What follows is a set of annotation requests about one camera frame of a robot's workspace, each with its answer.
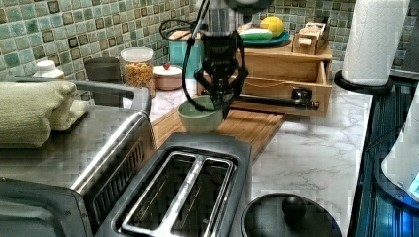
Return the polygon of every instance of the plate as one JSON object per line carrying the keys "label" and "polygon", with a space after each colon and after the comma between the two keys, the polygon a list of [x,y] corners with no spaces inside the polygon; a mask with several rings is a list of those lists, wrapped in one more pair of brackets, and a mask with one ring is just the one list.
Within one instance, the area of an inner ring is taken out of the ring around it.
{"label": "plate", "polygon": [[290,35],[283,31],[278,37],[272,38],[269,41],[245,40],[244,46],[275,46],[288,40]]}

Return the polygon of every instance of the green towel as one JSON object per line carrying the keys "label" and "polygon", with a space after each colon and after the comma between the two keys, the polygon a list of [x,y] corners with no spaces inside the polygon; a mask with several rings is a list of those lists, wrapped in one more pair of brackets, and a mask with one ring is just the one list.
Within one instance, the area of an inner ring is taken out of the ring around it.
{"label": "green towel", "polygon": [[69,129],[86,111],[68,81],[0,82],[0,148],[42,146],[52,130]]}

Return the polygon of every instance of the jar lid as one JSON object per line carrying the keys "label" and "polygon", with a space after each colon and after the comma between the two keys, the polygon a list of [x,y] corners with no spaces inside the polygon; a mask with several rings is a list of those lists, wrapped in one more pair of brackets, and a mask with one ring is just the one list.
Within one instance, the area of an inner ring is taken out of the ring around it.
{"label": "jar lid", "polygon": [[50,71],[55,69],[55,63],[51,60],[45,60],[37,62],[37,68],[39,71]]}
{"label": "jar lid", "polygon": [[144,62],[153,58],[154,51],[148,47],[132,47],[121,51],[121,57],[127,62]]}
{"label": "jar lid", "polygon": [[177,66],[170,66],[168,70],[164,69],[163,66],[156,66],[154,67],[154,74],[161,75],[161,76],[173,76],[182,73],[182,69]]}

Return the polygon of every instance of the toaster slot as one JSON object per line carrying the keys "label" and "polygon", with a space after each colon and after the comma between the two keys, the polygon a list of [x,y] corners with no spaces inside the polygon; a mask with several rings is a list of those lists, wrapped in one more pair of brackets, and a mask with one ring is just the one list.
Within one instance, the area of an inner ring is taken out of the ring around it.
{"label": "toaster slot", "polygon": [[194,156],[171,154],[126,217],[123,229],[156,230],[195,161]]}
{"label": "toaster slot", "polygon": [[183,237],[207,236],[222,211],[233,164],[207,158],[180,210],[171,234]]}

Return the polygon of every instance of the white marble countertop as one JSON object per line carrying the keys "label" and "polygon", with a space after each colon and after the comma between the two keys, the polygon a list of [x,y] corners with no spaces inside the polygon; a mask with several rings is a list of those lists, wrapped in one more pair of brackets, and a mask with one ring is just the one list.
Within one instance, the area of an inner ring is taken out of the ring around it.
{"label": "white marble countertop", "polygon": [[[188,85],[191,95],[195,82]],[[186,100],[181,89],[158,91],[154,121]],[[336,85],[326,118],[286,116],[253,164],[252,199],[271,193],[309,198],[335,218],[347,236],[371,96]]]}

